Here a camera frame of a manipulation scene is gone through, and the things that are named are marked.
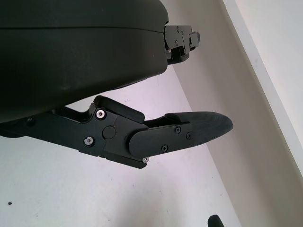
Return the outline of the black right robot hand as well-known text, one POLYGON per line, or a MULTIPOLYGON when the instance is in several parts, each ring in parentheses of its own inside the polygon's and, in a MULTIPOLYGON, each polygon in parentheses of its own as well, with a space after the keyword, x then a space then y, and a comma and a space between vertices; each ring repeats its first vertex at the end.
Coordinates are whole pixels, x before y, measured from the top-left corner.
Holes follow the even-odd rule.
POLYGON ((218 215, 211 215, 207 221, 208 227, 224 227, 218 215))

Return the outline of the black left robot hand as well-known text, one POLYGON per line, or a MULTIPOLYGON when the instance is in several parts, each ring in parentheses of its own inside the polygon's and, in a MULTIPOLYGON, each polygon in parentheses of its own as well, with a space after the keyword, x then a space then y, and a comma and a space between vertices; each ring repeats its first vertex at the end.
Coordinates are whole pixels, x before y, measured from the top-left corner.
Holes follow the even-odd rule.
POLYGON ((199 46, 170 26, 159 0, 3 0, 0 134, 31 138, 135 168, 225 135, 214 112, 143 113, 102 96, 162 74, 199 46))

